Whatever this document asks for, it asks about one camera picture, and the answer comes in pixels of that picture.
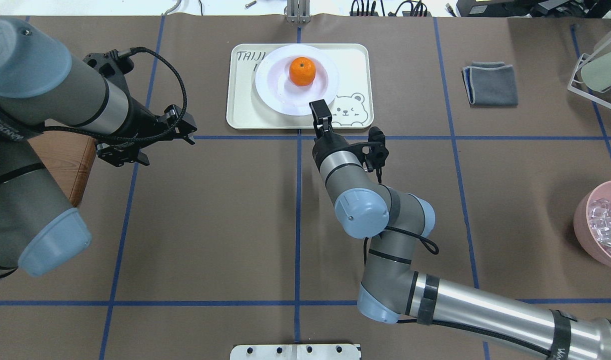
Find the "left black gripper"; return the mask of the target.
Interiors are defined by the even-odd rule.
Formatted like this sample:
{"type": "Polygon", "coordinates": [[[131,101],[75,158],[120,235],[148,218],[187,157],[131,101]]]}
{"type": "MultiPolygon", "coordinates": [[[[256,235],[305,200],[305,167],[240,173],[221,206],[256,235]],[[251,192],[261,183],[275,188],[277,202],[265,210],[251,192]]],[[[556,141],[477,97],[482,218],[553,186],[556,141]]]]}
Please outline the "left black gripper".
{"type": "Polygon", "coordinates": [[[150,166],[148,156],[141,150],[159,141],[173,141],[182,139],[189,144],[193,144],[191,135],[196,132],[197,125],[193,116],[185,112],[182,117],[180,114],[182,107],[171,104],[164,110],[162,115],[155,115],[149,112],[142,105],[138,105],[136,110],[130,114],[125,132],[116,134],[116,137],[127,138],[148,138],[156,137],[166,133],[163,137],[144,142],[96,142],[95,152],[98,158],[115,167],[122,167],[126,163],[137,163],[142,166],[150,166]]]}

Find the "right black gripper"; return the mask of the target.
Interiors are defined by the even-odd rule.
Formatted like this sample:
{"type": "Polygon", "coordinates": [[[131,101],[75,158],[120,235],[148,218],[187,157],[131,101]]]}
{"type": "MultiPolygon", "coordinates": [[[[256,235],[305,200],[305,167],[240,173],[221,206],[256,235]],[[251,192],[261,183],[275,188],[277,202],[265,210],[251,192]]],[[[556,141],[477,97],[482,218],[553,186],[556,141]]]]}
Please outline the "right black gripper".
{"type": "Polygon", "coordinates": [[[332,114],[324,99],[308,103],[313,117],[316,139],[313,145],[313,160],[324,161],[331,153],[343,151],[349,143],[346,138],[333,132],[332,114]]]}

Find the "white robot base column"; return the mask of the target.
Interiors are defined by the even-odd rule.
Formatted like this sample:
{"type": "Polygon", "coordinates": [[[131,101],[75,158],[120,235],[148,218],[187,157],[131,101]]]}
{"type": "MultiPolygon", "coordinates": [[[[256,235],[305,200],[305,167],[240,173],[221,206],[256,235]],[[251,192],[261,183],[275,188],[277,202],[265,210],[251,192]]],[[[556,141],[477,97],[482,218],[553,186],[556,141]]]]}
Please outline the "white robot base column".
{"type": "Polygon", "coordinates": [[[360,345],[323,344],[241,344],[234,346],[230,360],[361,360],[360,345]]]}

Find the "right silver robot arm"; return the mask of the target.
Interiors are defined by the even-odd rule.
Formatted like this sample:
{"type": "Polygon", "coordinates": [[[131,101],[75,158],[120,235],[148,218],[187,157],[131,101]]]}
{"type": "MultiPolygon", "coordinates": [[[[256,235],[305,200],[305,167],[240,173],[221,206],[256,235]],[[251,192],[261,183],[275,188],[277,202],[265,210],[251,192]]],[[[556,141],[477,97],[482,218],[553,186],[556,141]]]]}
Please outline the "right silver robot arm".
{"type": "Polygon", "coordinates": [[[325,100],[309,104],[315,141],[312,157],[345,233],[369,239],[356,306],[385,324],[404,321],[479,335],[547,360],[611,360],[611,319],[579,319],[542,309],[412,269],[421,241],[435,226],[431,205],[411,193],[378,182],[388,150],[378,127],[368,140],[350,144],[333,130],[336,119],[325,100]]]}

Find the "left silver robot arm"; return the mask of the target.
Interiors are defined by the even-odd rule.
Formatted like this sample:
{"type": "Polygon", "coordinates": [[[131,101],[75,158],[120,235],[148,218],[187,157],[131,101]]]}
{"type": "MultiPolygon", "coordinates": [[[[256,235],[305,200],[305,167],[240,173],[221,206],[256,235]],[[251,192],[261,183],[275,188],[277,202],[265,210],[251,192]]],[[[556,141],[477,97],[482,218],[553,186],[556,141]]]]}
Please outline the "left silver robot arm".
{"type": "Polygon", "coordinates": [[[180,73],[147,47],[77,58],[30,23],[0,16],[0,280],[18,269],[38,277],[79,255],[92,241],[79,210],[29,139],[67,132],[95,140],[96,155],[115,167],[150,164],[143,148],[181,139],[193,144],[180,73]],[[150,54],[179,82],[182,105],[152,113],[132,97],[125,75],[132,56],[150,54]]]}

